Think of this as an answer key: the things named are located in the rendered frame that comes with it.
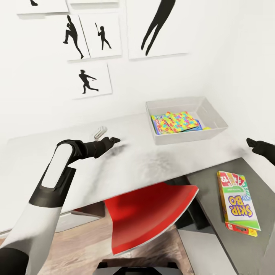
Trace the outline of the jigsaw puzzle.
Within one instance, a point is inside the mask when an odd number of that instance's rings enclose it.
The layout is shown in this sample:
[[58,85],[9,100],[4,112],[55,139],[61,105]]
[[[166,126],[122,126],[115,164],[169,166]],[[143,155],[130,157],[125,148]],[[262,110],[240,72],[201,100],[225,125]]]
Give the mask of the jigsaw puzzle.
[[158,126],[159,129],[161,129],[163,131],[166,131],[166,132],[169,132],[169,134],[173,133],[173,130],[171,129],[171,127],[167,124],[167,122],[165,120],[166,120],[166,118],[168,118],[169,120],[171,120],[170,115],[172,115],[172,113],[171,112],[167,112],[165,114],[162,122]]
[[166,118],[167,124],[171,127],[173,130],[173,133],[181,133],[181,131],[186,130],[186,129],[191,129],[193,127],[199,126],[197,121],[193,119],[193,117],[187,112],[182,112],[182,113],[172,113],[170,115],[171,120]]

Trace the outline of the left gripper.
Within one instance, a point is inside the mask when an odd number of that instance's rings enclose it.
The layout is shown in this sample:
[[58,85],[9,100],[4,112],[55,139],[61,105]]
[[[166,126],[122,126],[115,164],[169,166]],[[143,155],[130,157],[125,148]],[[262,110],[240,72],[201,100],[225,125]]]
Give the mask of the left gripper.
[[94,158],[97,159],[101,155],[103,155],[105,152],[110,150],[115,143],[120,142],[120,139],[112,137],[109,139],[109,137],[103,138],[101,141],[91,142],[95,146],[95,154]]

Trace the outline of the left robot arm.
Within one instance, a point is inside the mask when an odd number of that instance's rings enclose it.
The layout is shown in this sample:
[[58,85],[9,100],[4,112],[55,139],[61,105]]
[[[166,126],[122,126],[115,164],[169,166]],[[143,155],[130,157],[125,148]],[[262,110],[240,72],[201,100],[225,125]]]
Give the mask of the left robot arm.
[[57,144],[46,170],[26,208],[0,246],[0,275],[37,275],[44,265],[54,238],[61,210],[76,172],[68,164],[99,158],[120,139],[99,138],[108,129],[98,127],[89,135],[90,143],[63,140]]

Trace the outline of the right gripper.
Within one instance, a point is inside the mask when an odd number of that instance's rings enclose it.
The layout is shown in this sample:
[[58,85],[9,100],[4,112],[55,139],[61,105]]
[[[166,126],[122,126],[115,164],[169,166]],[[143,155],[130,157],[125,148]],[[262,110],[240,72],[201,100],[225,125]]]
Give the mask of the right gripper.
[[252,151],[256,154],[264,156],[269,162],[273,164],[275,158],[275,145],[264,141],[254,141],[250,138],[246,139],[249,147],[252,147]]

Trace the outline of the board game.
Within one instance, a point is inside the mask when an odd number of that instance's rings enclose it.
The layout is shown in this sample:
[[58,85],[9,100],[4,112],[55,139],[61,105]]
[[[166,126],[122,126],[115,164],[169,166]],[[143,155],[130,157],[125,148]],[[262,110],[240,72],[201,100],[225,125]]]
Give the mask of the board game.
[[198,119],[195,119],[198,123],[199,126],[197,127],[193,127],[191,129],[186,129],[186,130],[183,130],[183,132],[188,132],[188,131],[200,131],[200,130],[203,130],[203,128],[201,127],[201,125],[199,124],[199,121]]
[[217,177],[226,227],[256,237],[260,226],[244,175],[218,171]]
[[159,126],[160,123],[162,122],[164,116],[165,116],[165,115],[152,115],[152,116],[151,116],[152,124],[153,124],[153,126],[154,126],[156,135],[169,134],[169,132],[163,131],[163,130],[161,130],[161,129],[158,128],[158,126]]

